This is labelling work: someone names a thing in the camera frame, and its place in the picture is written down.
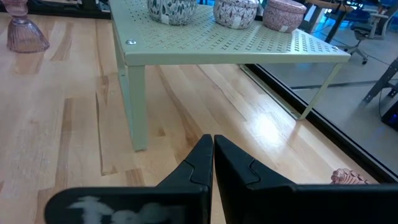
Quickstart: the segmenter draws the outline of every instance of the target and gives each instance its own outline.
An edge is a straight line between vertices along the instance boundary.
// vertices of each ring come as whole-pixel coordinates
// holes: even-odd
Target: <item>screw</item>
[[[135,41],[135,40],[133,40],[133,39],[128,39],[128,40],[126,40],[126,44],[127,45],[135,45],[137,42]]]

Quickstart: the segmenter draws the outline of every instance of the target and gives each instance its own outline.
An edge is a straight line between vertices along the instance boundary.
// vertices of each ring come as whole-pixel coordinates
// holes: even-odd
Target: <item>pink ceramic jar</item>
[[[262,23],[279,32],[292,32],[303,21],[307,8],[292,0],[268,0]]]
[[[257,0],[216,0],[213,13],[218,24],[245,29],[253,22],[257,7]]]

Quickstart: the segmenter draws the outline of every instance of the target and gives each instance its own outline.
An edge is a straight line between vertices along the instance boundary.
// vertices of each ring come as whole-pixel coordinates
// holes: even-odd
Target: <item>pink glass vase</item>
[[[30,21],[27,0],[1,0],[12,19],[8,25],[7,48],[19,53],[43,52],[50,47],[40,29]]]

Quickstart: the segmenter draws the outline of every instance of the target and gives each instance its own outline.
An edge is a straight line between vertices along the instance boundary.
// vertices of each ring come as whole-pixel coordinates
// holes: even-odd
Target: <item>desk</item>
[[[346,17],[347,13],[352,12],[354,10],[354,8],[352,8],[351,6],[346,6],[346,7],[341,6],[339,8],[338,7],[339,4],[337,4],[337,3],[325,2],[325,1],[320,1],[320,0],[306,0],[306,2],[307,2],[306,3],[307,12],[311,8],[311,6],[313,6],[313,5],[315,6],[315,10],[312,14],[310,21],[309,22],[303,21],[300,25],[300,28],[303,28],[308,33],[312,32],[312,30],[316,24],[316,21],[317,21],[319,15],[321,14],[322,9],[332,9],[332,10],[338,9],[339,11],[343,12],[338,16],[335,24],[329,31],[329,34],[325,39],[326,43],[330,43],[332,38],[335,36],[338,28],[340,27],[340,25],[343,22],[344,18]]]
[[[215,23],[213,8],[199,5],[186,26],[168,26],[149,17],[146,0],[110,0],[119,81],[134,150],[147,147],[146,65],[216,63],[335,63],[334,69],[298,117],[318,101],[350,55],[301,30],[270,30],[260,21],[244,30]]]

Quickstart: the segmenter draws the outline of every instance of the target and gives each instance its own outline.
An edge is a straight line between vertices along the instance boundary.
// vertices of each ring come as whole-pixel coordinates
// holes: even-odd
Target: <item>patterned ceramic jar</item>
[[[279,32],[292,32],[303,21],[307,8],[292,0],[268,0],[262,23]]]
[[[216,0],[213,12],[218,24],[234,29],[245,29],[253,22],[256,0]]]
[[[196,0],[147,0],[150,17],[167,25],[187,25],[198,3]]]

